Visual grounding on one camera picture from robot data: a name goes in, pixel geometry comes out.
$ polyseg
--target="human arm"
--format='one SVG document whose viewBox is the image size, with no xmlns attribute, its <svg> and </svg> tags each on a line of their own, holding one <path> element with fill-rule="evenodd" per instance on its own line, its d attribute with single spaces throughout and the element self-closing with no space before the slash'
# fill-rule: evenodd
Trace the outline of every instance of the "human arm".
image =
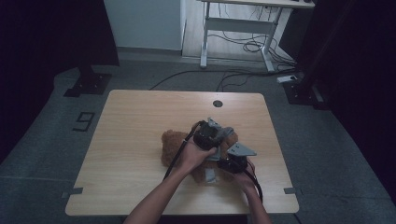
<svg viewBox="0 0 396 224">
<path fill-rule="evenodd" d="M 136 206 L 125 219 L 124 224 L 157 223 L 181 181 L 195 167 L 199 166 L 206 157 L 213 155 L 215 152 L 214 148 L 208 151 L 201 150 L 190 139 L 180 155 L 180 165 Z"/>
<path fill-rule="evenodd" d="M 249 166 L 247 167 L 247 171 L 254 175 L 254 164 L 250 160 L 248 160 L 248 162 Z M 257 194 L 253 181 L 245 173 L 239 173 L 233 176 L 247 196 L 247 202 L 253 224 L 271 224 L 272 221 L 262 205 L 262 201 Z"/>
</svg>

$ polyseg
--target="table top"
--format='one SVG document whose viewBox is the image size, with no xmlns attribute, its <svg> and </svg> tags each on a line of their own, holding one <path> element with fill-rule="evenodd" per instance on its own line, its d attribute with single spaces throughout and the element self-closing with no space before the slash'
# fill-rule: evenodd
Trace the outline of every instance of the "table top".
<svg viewBox="0 0 396 224">
<path fill-rule="evenodd" d="M 313 8 L 315 4 L 311 1 L 306 3 L 303 0 L 298 2 L 291 0 L 199 0 L 209 3 L 226 3 L 226 4 L 240 4 L 240 5 L 254 5 L 254 6 L 268 6 L 268 7 L 298 7 L 298 8 Z"/>
<path fill-rule="evenodd" d="M 215 107 L 213 102 L 223 102 Z M 76 188 L 65 212 L 69 216 L 128 215 L 163 180 L 162 134 L 189 132 L 193 123 L 211 117 L 233 127 L 239 141 L 257 152 L 250 157 L 262 186 L 268 213 L 296 213 L 292 188 L 264 98 L 258 93 L 192 91 L 112 91 L 106 101 Z M 165 215 L 247 214 L 248 203 L 234 182 L 180 184 Z"/>
</svg>

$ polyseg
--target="white wall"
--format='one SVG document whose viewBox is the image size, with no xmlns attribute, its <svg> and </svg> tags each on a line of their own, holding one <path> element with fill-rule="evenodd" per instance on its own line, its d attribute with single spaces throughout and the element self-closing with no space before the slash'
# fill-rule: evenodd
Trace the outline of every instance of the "white wall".
<svg viewBox="0 0 396 224">
<path fill-rule="evenodd" d="M 105 0 L 117 47 L 181 50 L 186 0 Z"/>
</svg>

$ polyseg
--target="teddy bear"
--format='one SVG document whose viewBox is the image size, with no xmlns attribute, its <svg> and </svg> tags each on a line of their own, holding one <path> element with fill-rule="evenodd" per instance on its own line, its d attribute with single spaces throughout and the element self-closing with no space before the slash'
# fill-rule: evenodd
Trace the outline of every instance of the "teddy bear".
<svg viewBox="0 0 396 224">
<path fill-rule="evenodd" d="M 168 130 L 163 133 L 162 141 L 163 141 L 163 153 L 161 155 L 161 162 L 163 166 L 169 167 L 172 159 L 177 154 L 178 149 L 180 148 L 183 140 L 188 136 L 188 133 Z M 238 135 L 232 131 L 228 134 L 220 143 L 219 150 L 220 156 L 222 158 L 227 158 L 227 149 L 229 149 L 232 145 L 234 145 L 238 141 Z M 179 165 L 179 160 L 175 163 L 175 167 Z M 195 168 L 191 175 L 196 183 L 202 184 L 205 183 L 205 169 L 211 168 L 216 170 L 217 175 L 221 177 L 221 179 L 225 181 L 232 181 L 233 175 L 218 168 L 218 164 L 216 161 L 204 161 L 200 166 Z"/>
</svg>

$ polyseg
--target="metal frame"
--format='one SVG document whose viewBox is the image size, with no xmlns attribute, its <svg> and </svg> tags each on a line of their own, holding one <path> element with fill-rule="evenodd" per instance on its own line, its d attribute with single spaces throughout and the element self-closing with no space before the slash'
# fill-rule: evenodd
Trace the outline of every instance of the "metal frame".
<svg viewBox="0 0 396 224">
<path fill-rule="evenodd" d="M 206 2 L 206 15 L 205 15 L 205 26 L 204 26 L 204 42 L 201 50 L 201 67 L 206 68 L 207 66 L 207 32 L 213 31 L 231 31 L 239 33 L 252 33 L 269 35 L 265 41 L 264 48 L 262 48 L 262 57 L 265 65 L 269 72 L 275 72 L 275 69 L 271 62 L 271 55 L 269 54 L 269 48 L 274 38 L 276 27 L 279 22 L 280 14 L 282 13 L 282 7 L 278 8 L 276 18 L 273 21 L 247 21 L 247 20 L 234 20 L 234 19 L 223 19 L 223 18 L 210 18 L 209 9 L 210 2 Z"/>
</svg>

